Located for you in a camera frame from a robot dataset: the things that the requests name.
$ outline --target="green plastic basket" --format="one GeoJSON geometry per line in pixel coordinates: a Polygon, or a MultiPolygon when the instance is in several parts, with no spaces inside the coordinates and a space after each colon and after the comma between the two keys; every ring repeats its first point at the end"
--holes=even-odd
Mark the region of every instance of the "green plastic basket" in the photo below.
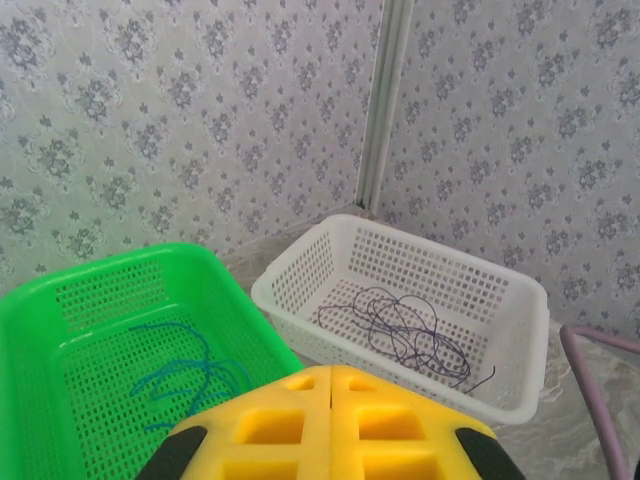
{"type": "MultiPolygon", "coordinates": [[[[303,367],[204,248],[160,245],[48,275],[0,300],[0,477],[134,478],[167,434],[144,427],[179,422],[193,395],[129,392],[204,351],[185,329],[131,330],[160,322],[198,331],[211,357],[239,362],[253,387],[303,367]]],[[[163,388],[197,389],[203,377],[191,369],[163,388]]]]}

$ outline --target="white plastic basket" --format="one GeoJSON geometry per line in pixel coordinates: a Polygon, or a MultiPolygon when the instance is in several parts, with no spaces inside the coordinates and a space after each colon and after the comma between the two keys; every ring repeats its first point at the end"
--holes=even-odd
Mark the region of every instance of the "white plastic basket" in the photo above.
{"type": "MultiPolygon", "coordinates": [[[[535,414],[549,311],[546,292],[525,275],[375,222],[335,215],[269,265],[251,296],[289,346],[316,362],[361,368],[489,422],[519,424],[535,414]],[[348,309],[331,309],[318,324],[319,307],[351,303],[372,286],[431,302],[438,331],[455,339],[467,356],[471,375],[465,383],[453,389],[458,382],[450,378],[376,353],[348,309]],[[494,366],[490,380],[462,393],[494,366]]],[[[407,303],[433,320],[426,304],[407,303]]],[[[390,342],[385,336],[374,340],[382,347],[390,342]]]]}

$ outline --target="plastic basket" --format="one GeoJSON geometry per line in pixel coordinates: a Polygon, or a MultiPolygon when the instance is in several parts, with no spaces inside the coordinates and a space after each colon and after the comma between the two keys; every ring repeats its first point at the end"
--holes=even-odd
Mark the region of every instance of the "plastic basket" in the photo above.
{"type": "MultiPolygon", "coordinates": [[[[536,411],[549,311],[546,292],[525,275],[375,222],[336,215],[269,265],[251,295],[289,346],[316,362],[353,365],[490,422],[524,423],[536,411]],[[388,336],[373,336],[376,352],[348,309],[332,309],[318,324],[320,307],[350,304],[356,293],[374,286],[431,302],[438,331],[464,349],[471,366],[465,383],[451,388],[450,378],[378,353],[391,349],[388,336]],[[493,367],[489,381],[463,393],[488,378],[493,367]]],[[[426,304],[407,302],[433,321],[426,304]]]]}
{"type": "MultiPolygon", "coordinates": [[[[43,277],[0,300],[0,476],[134,478],[168,432],[145,425],[178,423],[193,395],[129,392],[167,362],[204,351],[180,328],[131,330],[160,322],[197,330],[211,357],[242,364],[253,387],[302,368],[204,248],[155,246],[43,277]]],[[[189,370],[163,388],[197,388],[203,377],[189,370]]]]}

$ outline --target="patterned wallpaper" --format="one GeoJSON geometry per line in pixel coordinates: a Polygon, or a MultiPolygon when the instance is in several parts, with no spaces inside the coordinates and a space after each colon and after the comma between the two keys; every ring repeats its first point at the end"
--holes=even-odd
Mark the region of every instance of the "patterned wallpaper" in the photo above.
{"type": "Polygon", "coordinates": [[[0,0],[0,294],[354,200],[382,0],[0,0]]]}
{"type": "Polygon", "coordinates": [[[379,210],[640,338],[640,3],[417,0],[379,210]]]}

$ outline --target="pink tube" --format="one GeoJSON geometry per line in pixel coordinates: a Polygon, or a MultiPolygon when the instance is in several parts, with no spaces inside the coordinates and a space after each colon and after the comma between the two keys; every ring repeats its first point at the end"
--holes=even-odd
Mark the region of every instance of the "pink tube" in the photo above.
{"type": "Polygon", "coordinates": [[[611,419],[611,415],[609,415],[609,409],[600,395],[598,386],[589,373],[589,367],[578,349],[574,335],[581,335],[638,355],[640,355],[640,345],[606,333],[598,332],[589,327],[564,325],[560,328],[562,347],[564,348],[573,375],[576,377],[582,396],[587,404],[593,424],[596,427],[604,458],[607,462],[609,475],[613,480],[628,480],[631,478],[629,468],[613,420],[611,419]]]}

